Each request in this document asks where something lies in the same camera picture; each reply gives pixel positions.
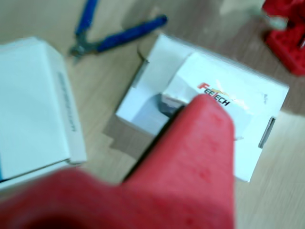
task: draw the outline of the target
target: logo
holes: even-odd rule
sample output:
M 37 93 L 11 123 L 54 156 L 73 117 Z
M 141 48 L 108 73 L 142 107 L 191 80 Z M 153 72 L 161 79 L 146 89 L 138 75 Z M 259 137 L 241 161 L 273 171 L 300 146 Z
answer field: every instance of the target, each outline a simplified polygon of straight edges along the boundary
M 229 97 L 229 95 L 225 92 L 216 90 L 216 89 L 210 89 L 210 86 L 207 83 L 202 83 L 200 85 L 198 85 L 199 89 L 205 89 L 204 93 L 208 94 L 209 96 L 211 96 L 212 98 L 214 98 L 217 102 L 223 104 L 224 106 L 227 106 L 230 104 L 230 101 L 228 101 L 227 99 L 225 99 L 224 97 L 222 97 L 221 95 L 226 95 Z

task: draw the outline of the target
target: red plastic part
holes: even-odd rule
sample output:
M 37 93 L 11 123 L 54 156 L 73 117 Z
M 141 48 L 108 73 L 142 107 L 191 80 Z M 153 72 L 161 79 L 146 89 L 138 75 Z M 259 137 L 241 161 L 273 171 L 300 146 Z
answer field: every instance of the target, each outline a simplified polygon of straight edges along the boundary
M 305 75 L 305 47 L 299 43 L 305 35 L 305 24 L 286 31 L 272 31 L 266 39 L 267 45 L 278 56 L 289 71 L 296 76 Z
M 293 23 L 304 23 L 304 0 L 266 0 L 263 9 L 269 16 L 287 17 Z
M 269 16 L 289 19 L 288 29 L 272 31 L 266 43 L 291 73 L 305 75 L 305 48 L 299 47 L 305 35 L 304 0 L 266 0 L 263 9 Z
M 200 95 L 125 183 L 57 172 L 0 205 L 0 228 L 233 229 L 233 144 L 228 114 Z

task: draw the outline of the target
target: wire cutter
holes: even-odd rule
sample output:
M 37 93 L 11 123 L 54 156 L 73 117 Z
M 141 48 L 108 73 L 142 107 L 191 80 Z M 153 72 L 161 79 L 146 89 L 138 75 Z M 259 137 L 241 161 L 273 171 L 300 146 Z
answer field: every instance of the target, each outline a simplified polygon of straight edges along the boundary
M 75 62 L 85 54 L 103 52 L 116 46 L 134 41 L 167 23 L 167 17 L 165 15 L 160 15 L 152 21 L 144 22 L 133 28 L 108 36 L 101 41 L 87 42 L 87 31 L 92 25 L 98 1 L 99 0 L 88 0 L 85 4 L 80 23 L 75 31 L 76 45 L 73 46 L 69 52 L 71 55 L 75 56 Z

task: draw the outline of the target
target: white box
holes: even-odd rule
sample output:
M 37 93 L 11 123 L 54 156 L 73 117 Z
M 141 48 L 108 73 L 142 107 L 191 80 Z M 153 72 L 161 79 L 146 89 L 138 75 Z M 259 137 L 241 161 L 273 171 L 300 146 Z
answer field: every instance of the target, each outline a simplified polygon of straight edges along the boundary
M 84 161 L 62 56 L 37 38 L 0 46 L 0 189 Z
M 195 52 L 206 58 L 207 62 L 217 64 L 219 74 L 230 72 L 266 94 L 268 105 L 259 115 L 252 118 L 243 133 L 243 139 L 235 141 L 234 174 L 241 180 L 250 181 L 262 152 L 259 145 L 268 137 L 273 118 L 278 115 L 288 93 L 289 87 L 283 83 L 203 48 L 160 35 L 116 115 L 138 130 L 157 135 L 168 121 L 168 117 L 159 110 L 161 93 L 186 58 Z M 210 71 L 207 65 L 206 73 L 209 74 Z

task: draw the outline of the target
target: wooden table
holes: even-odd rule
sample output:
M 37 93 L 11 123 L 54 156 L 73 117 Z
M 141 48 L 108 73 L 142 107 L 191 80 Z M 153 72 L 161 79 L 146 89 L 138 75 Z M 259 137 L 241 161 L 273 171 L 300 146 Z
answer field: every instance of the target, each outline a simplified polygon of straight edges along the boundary
M 102 0 L 90 40 L 147 19 L 152 11 L 168 15 L 164 32 L 242 62 L 290 85 L 290 91 L 250 183 L 236 181 L 236 223 L 239 229 L 303 229 L 305 227 L 305 86 L 264 45 L 266 25 L 236 4 L 238 0 Z M 248 5 L 261 0 L 244 1 Z M 83 0 L 3 0 L 0 43 L 38 36 L 63 55 L 74 44 L 73 32 Z M 141 64 L 137 47 L 146 39 L 77 64 L 66 57 L 80 113 L 89 161 L 85 169 L 113 183 L 120 182 L 150 143 L 119 122 L 114 111 Z

